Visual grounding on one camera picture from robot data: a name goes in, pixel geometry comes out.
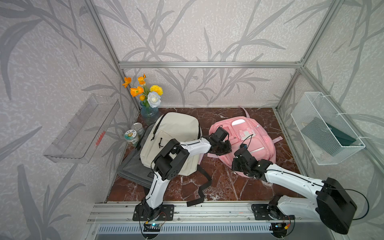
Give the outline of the pink backpack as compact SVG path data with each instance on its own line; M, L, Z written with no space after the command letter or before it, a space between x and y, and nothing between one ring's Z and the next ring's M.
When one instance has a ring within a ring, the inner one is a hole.
M222 127L229 133L232 152L223 156L208 154L208 157L219 159L232 169L234 153L240 148L246 148L258 161L264 159L275 164L275 143L282 140L282 138L271 139L266 130L256 120L250 118L248 112L245 112L245 114L245 116L219 121L211 126L210 134L213 134L218 127ZM250 178L241 172L234 172L241 177Z

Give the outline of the beige backpack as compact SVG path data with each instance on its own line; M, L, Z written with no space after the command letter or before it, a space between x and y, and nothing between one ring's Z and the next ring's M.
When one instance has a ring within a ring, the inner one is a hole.
M198 140L201 137L203 137L202 130L196 118L180 113L166 113L157 120L150 132L141 151L141 161L145 167L152 169L155 166L154 158L171 139L176 139L179 142L190 142ZM200 172L205 175L208 180L207 183L199 188L200 198L187 202L189 207L204 202L205 195L203 191L212 183L210 175L200 166L202 158L203 155L188 157L178 174L181 176L189 176L194 172Z

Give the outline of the grey backpack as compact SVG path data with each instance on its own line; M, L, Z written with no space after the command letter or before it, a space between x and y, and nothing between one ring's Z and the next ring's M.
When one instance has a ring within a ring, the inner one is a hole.
M137 146L127 155L117 170L118 176L148 189L152 185L154 173L150 168L142 164L140 153L153 126L154 123L145 129L144 135L139 140Z

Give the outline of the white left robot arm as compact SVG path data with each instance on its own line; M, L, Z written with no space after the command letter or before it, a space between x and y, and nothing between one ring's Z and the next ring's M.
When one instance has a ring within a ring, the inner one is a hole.
M188 157L207 153L222 156L231 151L229 133L222 127L207 137L190 142L171 139L154 158L154 180L149 193L142 201L147 219L153 220L160 215L168 184L180 173Z

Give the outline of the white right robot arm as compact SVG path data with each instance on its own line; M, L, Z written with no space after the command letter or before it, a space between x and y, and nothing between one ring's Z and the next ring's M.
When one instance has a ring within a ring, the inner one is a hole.
M337 180L313 179L288 171L268 160L258 161L244 147L235 152L232 169L300 194L300 198L278 198L276 208L283 215L320 220L338 234L346 235L349 232L357 205Z

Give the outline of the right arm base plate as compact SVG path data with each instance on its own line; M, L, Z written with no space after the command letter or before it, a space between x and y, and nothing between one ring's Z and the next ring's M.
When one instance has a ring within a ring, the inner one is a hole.
M252 204L255 220L295 220L294 215L284 215L277 206L272 204Z

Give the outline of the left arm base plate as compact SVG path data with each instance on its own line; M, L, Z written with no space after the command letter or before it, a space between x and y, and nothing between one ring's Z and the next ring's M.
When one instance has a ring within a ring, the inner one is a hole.
M133 221L172 221L174 217L174 205L160 205L152 209L147 205L139 204L135 207Z

